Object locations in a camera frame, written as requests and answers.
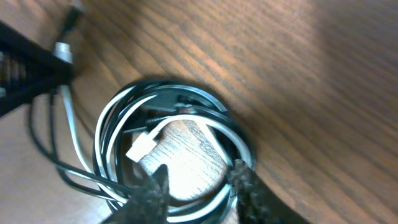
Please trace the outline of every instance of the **wooden surface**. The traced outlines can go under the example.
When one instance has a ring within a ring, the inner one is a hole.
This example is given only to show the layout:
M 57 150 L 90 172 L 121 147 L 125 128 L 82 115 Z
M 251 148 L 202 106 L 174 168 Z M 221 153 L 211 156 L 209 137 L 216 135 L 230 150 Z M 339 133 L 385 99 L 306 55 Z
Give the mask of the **wooden surface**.
M 305 218 L 398 223 L 396 1 L 83 3 L 86 16 L 70 37 L 73 87 L 76 110 L 92 129 L 133 80 L 162 75 L 204 84 L 256 140 L 257 173 Z M 68 1 L 0 4 L 0 20 L 48 47 Z M 59 110 L 58 141 L 77 164 Z M 23 115 L 21 108 L 0 120 L 1 218 L 98 222 L 106 205 L 61 183 L 32 148 Z M 81 137 L 89 147 L 89 135 Z

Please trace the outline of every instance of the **wood grain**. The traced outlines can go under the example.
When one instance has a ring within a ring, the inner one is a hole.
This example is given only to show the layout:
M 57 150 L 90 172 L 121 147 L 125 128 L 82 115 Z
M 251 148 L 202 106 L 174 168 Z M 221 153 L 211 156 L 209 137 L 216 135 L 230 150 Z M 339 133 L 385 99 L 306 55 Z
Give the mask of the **wood grain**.
M 398 223 L 395 1 L 83 3 L 86 15 L 70 42 L 76 110 L 91 129 L 133 80 L 197 82 L 228 102 L 256 140 L 257 173 L 305 218 Z M 48 47 L 68 1 L 0 4 L 3 22 Z M 2 153 L 11 143 L 31 147 L 3 136 Z

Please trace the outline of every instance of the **black plastic object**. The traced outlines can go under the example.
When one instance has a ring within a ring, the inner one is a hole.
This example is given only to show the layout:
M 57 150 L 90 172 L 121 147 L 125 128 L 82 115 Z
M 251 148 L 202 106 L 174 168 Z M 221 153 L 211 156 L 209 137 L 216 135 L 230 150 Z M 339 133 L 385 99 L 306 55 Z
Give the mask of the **black plastic object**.
M 0 117 L 72 77 L 70 63 L 0 23 Z

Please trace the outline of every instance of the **wooden table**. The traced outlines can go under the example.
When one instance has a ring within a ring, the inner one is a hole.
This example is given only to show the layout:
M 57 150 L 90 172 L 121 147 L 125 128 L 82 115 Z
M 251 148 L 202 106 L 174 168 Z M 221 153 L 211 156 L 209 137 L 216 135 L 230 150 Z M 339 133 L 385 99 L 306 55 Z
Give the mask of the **wooden table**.
M 305 218 L 398 223 L 396 1 L 83 3 L 70 42 L 76 111 L 91 130 L 131 81 L 197 82 L 228 102 L 256 140 L 257 173 Z M 49 47 L 67 5 L 1 0 L 0 20 Z M 98 223 L 104 202 L 61 182 L 33 149 L 24 113 L 0 120 L 1 222 Z M 64 158 L 77 165 L 61 106 L 58 116 Z

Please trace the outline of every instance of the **white connector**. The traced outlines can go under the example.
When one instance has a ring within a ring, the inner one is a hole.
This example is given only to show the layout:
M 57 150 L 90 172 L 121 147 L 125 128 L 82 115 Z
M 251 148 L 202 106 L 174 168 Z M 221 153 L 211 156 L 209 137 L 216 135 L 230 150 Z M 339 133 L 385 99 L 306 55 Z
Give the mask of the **white connector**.
M 144 131 L 132 143 L 126 156 L 134 162 L 139 162 L 144 156 L 148 155 L 156 145 L 157 143 L 149 136 L 149 133 Z

